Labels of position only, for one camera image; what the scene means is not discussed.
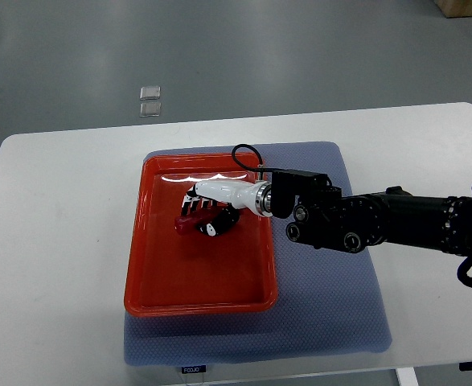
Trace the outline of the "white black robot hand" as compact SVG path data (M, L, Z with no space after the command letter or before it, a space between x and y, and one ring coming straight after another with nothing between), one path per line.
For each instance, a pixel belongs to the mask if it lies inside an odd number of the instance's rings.
M230 230L240 219L238 209L247 208L256 216L271 216L271 183L267 181L204 180L194 185L194 192L189 190L183 196L180 215L196 211L201 204L203 210L196 229L207 236L220 236Z

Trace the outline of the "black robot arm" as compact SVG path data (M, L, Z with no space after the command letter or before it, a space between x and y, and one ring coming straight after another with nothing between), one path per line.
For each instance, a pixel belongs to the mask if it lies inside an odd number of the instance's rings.
M462 256L457 278L472 289L472 195L420 197L396 186L379 193L343 196L326 174L248 166L235 152L231 157L259 179L195 183L184 195L174 221L178 234L196 230L220 236L238 222L243 209L265 218L292 217L285 229L287 238L316 249L359 253L387 242Z

